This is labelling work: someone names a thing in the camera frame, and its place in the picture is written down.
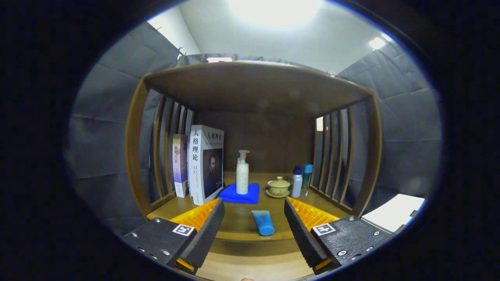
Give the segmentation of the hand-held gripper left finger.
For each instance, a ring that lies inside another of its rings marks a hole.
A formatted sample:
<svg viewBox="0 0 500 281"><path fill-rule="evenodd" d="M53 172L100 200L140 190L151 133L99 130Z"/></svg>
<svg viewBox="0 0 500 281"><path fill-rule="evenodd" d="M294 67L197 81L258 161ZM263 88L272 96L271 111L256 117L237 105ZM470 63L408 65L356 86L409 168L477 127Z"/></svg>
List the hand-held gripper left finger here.
<svg viewBox="0 0 500 281"><path fill-rule="evenodd" d="M122 240L157 263L195 275L207 258L224 215L223 201L214 199L172 219L155 217Z"/></svg>

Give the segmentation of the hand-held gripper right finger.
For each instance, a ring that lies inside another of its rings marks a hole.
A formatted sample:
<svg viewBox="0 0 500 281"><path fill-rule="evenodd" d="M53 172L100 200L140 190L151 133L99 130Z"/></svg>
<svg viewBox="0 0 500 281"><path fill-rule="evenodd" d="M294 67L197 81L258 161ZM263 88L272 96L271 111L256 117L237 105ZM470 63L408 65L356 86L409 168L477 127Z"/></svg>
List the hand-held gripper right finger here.
<svg viewBox="0 0 500 281"><path fill-rule="evenodd" d="M391 233L356 216L340 219L287 197L284 214L303 258L316 275L342 267L375 250Z"/></svg>

